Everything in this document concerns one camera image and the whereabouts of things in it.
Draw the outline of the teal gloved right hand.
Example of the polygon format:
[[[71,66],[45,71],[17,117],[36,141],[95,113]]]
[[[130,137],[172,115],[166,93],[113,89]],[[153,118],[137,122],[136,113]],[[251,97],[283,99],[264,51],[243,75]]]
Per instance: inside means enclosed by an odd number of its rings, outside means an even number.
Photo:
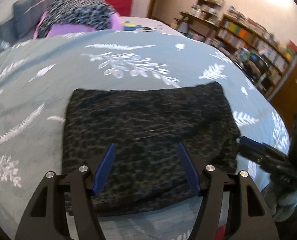
[[[293,215],[297,206],[297,189],[282,186],[270,175],[270,182],[262,195],[275,222],[284,222]]]

